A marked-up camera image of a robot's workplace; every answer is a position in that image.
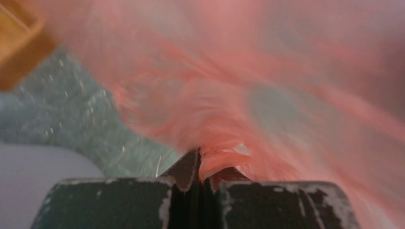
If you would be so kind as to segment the red plastic trash bag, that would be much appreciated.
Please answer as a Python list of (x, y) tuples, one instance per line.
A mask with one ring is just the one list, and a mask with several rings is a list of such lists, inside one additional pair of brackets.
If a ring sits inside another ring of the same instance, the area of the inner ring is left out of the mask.
[(126, 126), (201, 177), (325, 180), (405, 226), (402, 0), (37, 0)]

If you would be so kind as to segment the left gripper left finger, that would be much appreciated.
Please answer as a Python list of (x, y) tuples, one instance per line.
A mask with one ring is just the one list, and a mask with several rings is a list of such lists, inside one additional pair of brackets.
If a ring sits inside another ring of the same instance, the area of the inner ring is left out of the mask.
[(33, 229), (198, 229), (201, 163), (187, 152), (158, 177), (76, 178), (55, 184)]

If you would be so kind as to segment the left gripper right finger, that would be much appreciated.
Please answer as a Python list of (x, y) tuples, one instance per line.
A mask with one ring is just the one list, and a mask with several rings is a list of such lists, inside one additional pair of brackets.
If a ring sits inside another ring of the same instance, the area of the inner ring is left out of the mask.
[(358, 229), (345, 193), (321, 181), (254, 182), (234, 168), (204, 181), (208, 229)]

